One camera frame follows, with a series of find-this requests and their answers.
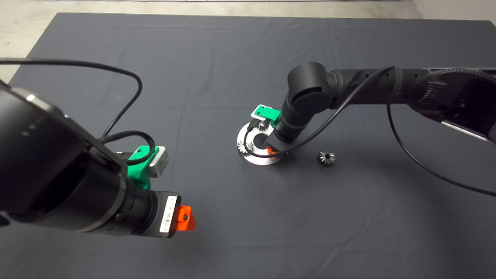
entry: metal gear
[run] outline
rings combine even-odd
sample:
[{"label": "metal gear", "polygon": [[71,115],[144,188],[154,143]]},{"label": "metal gear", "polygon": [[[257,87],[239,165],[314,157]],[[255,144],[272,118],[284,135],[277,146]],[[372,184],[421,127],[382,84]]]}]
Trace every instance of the metal gear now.
[{"label": "metal gear", "polygon": [[265,120],[265,121],[260,121],[260,124],[258,124],[258,129],[260,131],[265,131],[267,128],[269,127],[269,121],[268,120]]},{"label": "metal gear", "polygon": [[[250,151],[253,151],[253,142],[247,143],[247,146],[250,149]],[[248,151],[243,145],[243,142],[238,142],[238,153],[243,157],[248,155]]]},{"label": "metal gear", "polygon": [[336,156],[334,153],[322,150],[317,156],[317,162],[324,167],[330,167],[336,162]]}]

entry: robotic arm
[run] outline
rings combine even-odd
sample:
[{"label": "robotic arm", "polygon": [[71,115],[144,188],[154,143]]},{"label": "robotic arm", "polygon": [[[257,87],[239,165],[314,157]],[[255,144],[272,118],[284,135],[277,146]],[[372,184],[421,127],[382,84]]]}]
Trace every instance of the robotic arm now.
[{"label": "robotic arm", "polygon": [[[312,117],[338,108],[377,69],[326,72],[319,63],[297,66],[266,143],[286,150]],[[390,68],[362,88],[350,104],[408,104],[423,116],[485,141],[496,141],[496,69]]]},{"label": "robotic arm", "polygon": [[[160,176],[168,157],[146,133],[127,131],[96,139],[38,95],[0,82],[0,134],[0,211],[11,220],[114,236],[171,238],[178,230],[195,228],[191,208],[181,205],[178,193],[150,190],[150,178]],[[149,145],[130,153],[113,153],[104,146],[127,136],[140,136]],[[0,215],[0,226],[7,224]]]}]

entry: barcode label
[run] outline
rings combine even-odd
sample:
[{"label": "barcode label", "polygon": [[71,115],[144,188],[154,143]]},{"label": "barcode label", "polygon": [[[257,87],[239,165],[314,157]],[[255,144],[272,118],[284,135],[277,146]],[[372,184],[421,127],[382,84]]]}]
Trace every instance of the barcode label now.
[{"label": "barcode label", "polygon": [[177,196],[167,197],[167,202],[165,203],[164,216],[162,217],[162,223],[160,224],[160,232],[168,233],[171,229],[172,216],[174,214],[174,208],[176,207]]}]

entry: dark gray tablecloth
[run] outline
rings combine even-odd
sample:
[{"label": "dark gray tablecloth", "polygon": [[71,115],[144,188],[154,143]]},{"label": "dark gray tablecloth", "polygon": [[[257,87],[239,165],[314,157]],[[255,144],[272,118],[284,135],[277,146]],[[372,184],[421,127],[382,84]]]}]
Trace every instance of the dark gray tablecloth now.
[{"label": "dark gray tablecloth", "polygon": [[[286,76],[300,63],[496,67],[495,47],[488,21],[58,14],[29,57],[101,62],[143,78],[142,97],[115,132],[143,130],[168,148],[153,188],[180,193],[197,230],[160,239],[16,223],[0,229],[0,278],[494,278],[496,199],[415,165],[384,106],[347,108],[270,167],[241,159],[236,136],[256,105],[281,106]],[[136,88],[99,70],[40,66],[21,67],[12,84],[95,136]],[[494,146],[406,106],[393,114],[428,166],[496,190]],[[336,153],[334,167],[317,165],[321,149]]]}]

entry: green 3d-printed part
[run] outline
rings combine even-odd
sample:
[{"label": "green 3d-printed part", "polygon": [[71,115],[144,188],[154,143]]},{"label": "green 3d-printed part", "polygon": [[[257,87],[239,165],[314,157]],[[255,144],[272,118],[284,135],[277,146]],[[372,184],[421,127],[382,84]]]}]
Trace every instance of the green 3d-printed part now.
[{"label": "green 3d-printed part", "polygon": [[[157,155],[159,148],[156,146],[155,147],[155,152],[148,158],[148,160],[144,161],[141,164],[137,165],[132,165],[127,167],[127,177],[134,181],[137,186],[143,188],[143,189],[150,189],[151,183],[150,183],[150,178],[146,176],[145,174],[145,169],[146,167],[150,164],[150,162],[153,160],[153,157]],[[144,157],[148,152],[150,151],[150,147],[147,145],[141,145],[136,149],[136,151],[131,155],[129,160],[135,160],[135,159],[140,159]]]},{"label": "green 3d-printed part", "polygon": [[260,117],[269,119],[272,127],[275,127],[277,125],[277,121],[279,120],[279,116],[281,115],[280,111],[263,105],[259,105],[254,113]]}]

